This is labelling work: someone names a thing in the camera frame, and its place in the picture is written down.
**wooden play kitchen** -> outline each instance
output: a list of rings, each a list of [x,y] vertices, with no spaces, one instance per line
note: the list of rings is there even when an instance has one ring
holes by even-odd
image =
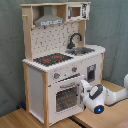
[[[85,45],[90,4],[21,5],[26,108],[45,128],[85,110],[81,80],[101,82],[105,49]]]

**microwave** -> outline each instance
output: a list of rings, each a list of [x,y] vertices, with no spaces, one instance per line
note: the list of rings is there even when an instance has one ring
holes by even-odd
[[[67,21],[88,19],[90,4],[67,5]]]

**control knob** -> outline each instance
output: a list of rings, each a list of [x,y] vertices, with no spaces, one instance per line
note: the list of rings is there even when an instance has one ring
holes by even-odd
[[[73,68],[72,68],[72,71],[73,71],[73,72],[76,72],[76,70],[77,70],[77,67],[73,67]]]
[[[58,74],[58,73],[55,73],[55,74],[54,74],[54,78],[55,78],[55,79],[58,79],[59,77],[60,77],[60,74]]]

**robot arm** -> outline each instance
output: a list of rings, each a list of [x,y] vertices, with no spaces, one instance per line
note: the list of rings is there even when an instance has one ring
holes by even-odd
[[[83,87],[81,93],[82,103],[95,114],[104,111],[104,104],[112,106],[117,102],[128,98],[128,75],[124,78],[124,89],[112,92],[103,85],[90,86],[88,82],[81,80]]]

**gray wall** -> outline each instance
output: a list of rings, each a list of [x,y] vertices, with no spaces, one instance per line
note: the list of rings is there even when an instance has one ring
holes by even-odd
[[[128,1],[90,1],[86,43],[106,48],[103,78],[123,86],[123,78],[128,73]],[[25,55],[20,4],[43,2],[53,1],[0,0],[0,116],[14,111],[21,101],[25,101],[22,66]]]

